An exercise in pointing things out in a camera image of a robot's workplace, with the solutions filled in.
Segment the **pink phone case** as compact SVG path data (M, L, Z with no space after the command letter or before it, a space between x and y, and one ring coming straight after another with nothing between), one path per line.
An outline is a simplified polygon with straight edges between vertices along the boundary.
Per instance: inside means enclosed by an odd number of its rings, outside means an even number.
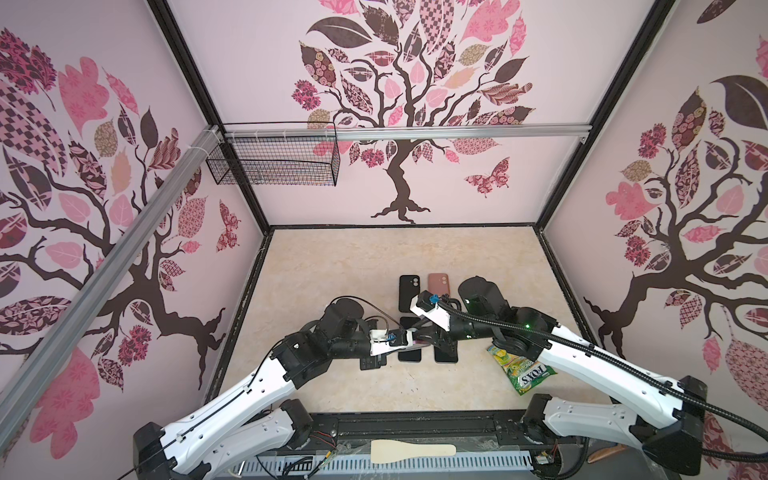
M427 290L439 297L449 295L449 276L446 273L429 273L427 276Z

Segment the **black phone case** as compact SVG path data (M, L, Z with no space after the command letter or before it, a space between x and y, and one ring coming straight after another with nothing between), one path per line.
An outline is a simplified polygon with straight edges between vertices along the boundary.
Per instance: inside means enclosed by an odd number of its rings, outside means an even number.
M401 275L398 280L398 311L409 313L412 300L421 290L420 277L413 274Z

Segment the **purple smartphone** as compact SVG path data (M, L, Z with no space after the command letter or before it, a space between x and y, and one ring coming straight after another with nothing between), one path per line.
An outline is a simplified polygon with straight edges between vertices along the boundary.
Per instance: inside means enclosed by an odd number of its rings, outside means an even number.
M434 350L433 353L436 363L455 364L458 362L458 355L456 353L445 353L441 350Z

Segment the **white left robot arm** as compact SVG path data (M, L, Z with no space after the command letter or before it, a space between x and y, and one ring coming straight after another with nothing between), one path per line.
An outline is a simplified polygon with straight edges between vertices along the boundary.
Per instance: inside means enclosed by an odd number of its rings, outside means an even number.
M348 298L287 335L260 365L229 390L183 418L149 422L133 437L134 472L140 479L214 479L260 451L301 446L311 418L292 394L324 374L335 359L373 356L392 338L363 317Z

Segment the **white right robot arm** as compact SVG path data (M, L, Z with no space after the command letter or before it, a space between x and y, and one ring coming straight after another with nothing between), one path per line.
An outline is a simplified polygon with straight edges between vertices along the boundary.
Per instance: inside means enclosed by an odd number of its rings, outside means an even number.
M614 405L569 402L547 395L531 401L527 423L544 436L582 436L623 444L680 475L701 471L707 386L685 376L663 376L625 362L581 338L553 317L514 307L483 277L464 281L461 304L423 291L411 311L450 340L490 338L513 355L566 373L614 400Z

